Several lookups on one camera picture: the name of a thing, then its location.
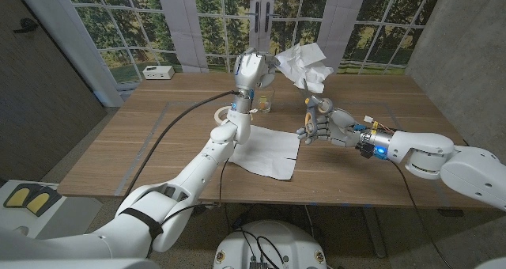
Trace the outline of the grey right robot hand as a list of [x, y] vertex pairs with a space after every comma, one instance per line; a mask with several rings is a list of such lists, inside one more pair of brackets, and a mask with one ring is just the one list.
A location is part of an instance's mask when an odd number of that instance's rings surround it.
[[296, 131], [299, 140], [311, 144], [316, 140], [329, 141], [340, 147], [353, 147], [366, 158], [387, 160], [387, 148], [393, 131], [370, 128], [359, 124], [347, 111], [335, 108], [325, 115], [315, 116], [315, 107], [306, 114], [305, 125]]

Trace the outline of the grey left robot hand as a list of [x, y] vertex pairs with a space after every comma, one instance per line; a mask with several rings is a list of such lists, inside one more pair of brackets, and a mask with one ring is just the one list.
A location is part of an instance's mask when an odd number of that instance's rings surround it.
[[232, 110], [249, 113], [255, 89], [265, 89], [274, 81], [274, 73], [280, 65], [272, 54], [250, 47], [236, 57], [234, 79], [238, 94], [232, 103]]

